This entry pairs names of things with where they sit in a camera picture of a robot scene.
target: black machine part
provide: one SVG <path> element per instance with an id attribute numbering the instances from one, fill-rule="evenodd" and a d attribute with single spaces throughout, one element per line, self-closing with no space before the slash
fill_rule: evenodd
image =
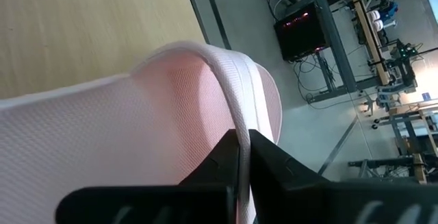
<path id="1" fill-rule="evenodd" d="M 315 3 L 307 4 L 275 23 L 274 29 L 284 60 L 299 60 L 329 46 L 315 6 Z"/>
<path id="2" fill-rule="evenodd" d="M 333 183 L 258 131 L 250 130 L 250 184 L 257 222 L 438 223 L 438 187 Z M 177 186 L 84 188 L 67 195 L 55 220 L 69 223 L 234 223 L 239 143 L 228 131 Z"/>

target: gray floor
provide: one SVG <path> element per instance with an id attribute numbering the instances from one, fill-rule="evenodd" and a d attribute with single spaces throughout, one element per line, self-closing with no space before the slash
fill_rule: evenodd
<path id="1" fill-rule="evenodd" d="M 209 43 L 223 47 L 216 20 L 208 0 L 195 0 L 197 12 L 202 18 Z M 333 107 L 317 110 L 302 99 L 298 91 L 298 80 L 294 74 L 294 65 L 282 60 L 272 18 L 265 0 L 216 0 L 232 50 L 249 55 L 254 61 L 264 66 L 273 76 L 279 88 L 283 104 L 283 127 L 279 146 L 297 160 L 314 171 L 319 171 L 332 150 L 338 144 L 347 128 L 358 116 L 345 143 L 323 176 L 331 180 L 353 177 L 355 172 L 348 169 L 347 162 L 366 158 L 390 158 L 397 156 L 394 134 L 387 127 L 372 130 L 372 119 L 360 112 L 360 103 L 353 93 L 335 99 L 315 103 L 323 108 L 343 102 Z M 334 13 L 339 33 L 346 53 L 359 45 L 354 33 L 351 14 L 347 10 Z M 330 65 L 334 64 L 330 49 L 323 52 Z M 357 80 L 366 78 L 370 72 L 366 66 L 367 53 L 364 48 L 351 53 L 348 58 Z M 303 66 L 309 70 L 312 65 Z M 319 69 L 300 76 L 306 88 L 316 89 L 325 85 Z M 339 76 L 336 83 L 341 84 Z"/>

